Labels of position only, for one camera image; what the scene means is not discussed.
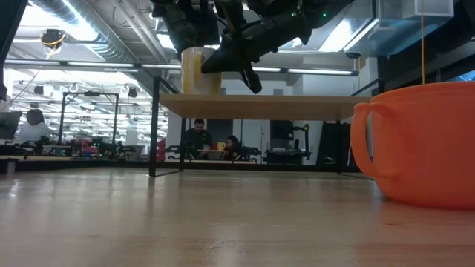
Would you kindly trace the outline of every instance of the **orange mug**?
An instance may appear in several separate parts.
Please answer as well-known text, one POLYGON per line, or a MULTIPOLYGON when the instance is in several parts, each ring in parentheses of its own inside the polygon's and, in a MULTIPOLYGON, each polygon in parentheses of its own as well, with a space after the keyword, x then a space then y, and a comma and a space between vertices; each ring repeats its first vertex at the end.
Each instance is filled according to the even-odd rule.
POLYGON ((434 208, 475 208, 475 82, 394 90, 355 106, 351 146, 388 197, 434 208), (372 113, 373 161, 366 138, 372 113))

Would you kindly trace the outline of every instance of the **laptop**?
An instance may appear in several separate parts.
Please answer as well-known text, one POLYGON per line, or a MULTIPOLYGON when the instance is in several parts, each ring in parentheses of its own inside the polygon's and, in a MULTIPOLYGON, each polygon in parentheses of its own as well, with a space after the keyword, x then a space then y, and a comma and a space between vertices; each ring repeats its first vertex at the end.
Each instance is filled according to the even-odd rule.
POLYGON ((0 140, 15 139, 15 132, 22 114, 21 111, 0 112, 0 140))

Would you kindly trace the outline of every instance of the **man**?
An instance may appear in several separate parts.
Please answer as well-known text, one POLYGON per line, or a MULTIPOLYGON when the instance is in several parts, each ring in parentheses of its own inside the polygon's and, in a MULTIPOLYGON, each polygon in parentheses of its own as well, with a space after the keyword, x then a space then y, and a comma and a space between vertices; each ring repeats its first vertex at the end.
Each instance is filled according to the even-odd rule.
POLYGON ((195 159, 205 159, 206 152, 198 153, 198 150, 204 149, 205 145, 211 146, 213 141, 211 134, 205 130, 205 121, 203 119, 196 119, 194 121, 194 128, 189 129, 185 133, 185 146, 191 149, 191 155, 195 159))
POLYGON ((50 128, 45 123, 42 111, 32 109, 27 113, 27 121, 23 123, 16 142, 23 144, 28 141, 39 141, 42 136, 49 138, 50 134, 50 128))

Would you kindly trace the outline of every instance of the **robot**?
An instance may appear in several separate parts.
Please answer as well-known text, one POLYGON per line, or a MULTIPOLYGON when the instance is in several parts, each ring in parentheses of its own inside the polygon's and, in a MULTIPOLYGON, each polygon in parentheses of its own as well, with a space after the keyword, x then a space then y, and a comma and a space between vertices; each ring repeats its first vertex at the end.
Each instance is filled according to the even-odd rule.
POLYGON ((262 90, 252 62, 267 53, 277 53, 281 45, 295 38, 306 45, 312 30, 337 16, 355 0, 247 0, 250 10, 261 20, 248 23, 241 0, 151 0, 154 18, 161 18, 171 41, 181 53, 189 47, 220 45, 207 58, 202 73, 239 72, 253 93, 262 90), (217 23, 226 24, 220 34, 217 23))

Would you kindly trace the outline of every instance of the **lamp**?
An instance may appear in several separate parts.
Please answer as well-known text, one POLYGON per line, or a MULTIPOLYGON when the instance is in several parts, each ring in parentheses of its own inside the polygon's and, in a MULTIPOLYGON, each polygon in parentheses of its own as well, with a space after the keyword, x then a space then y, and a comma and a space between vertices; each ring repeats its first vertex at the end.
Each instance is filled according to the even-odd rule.
POLYGON ((39 95, 43 95, 43 93, 45 93, 45 88, 43 86, 40 86, 40 85, 37 85, 35 86, 35 88, 33 89, 33 92, 35 94, 39 94, 39 95))
POLYGON ((131 97, 131 98, 136 98, 138 96, 137 88, 129 88, 128 89, 128 96, 131 97))
POLYGON ((75 82, 69 87, 69 91, 70 91, 71 93, 75 93, 75 92, 78 91, 78 87, 77 87, 77 85, 76 85, 75 82))

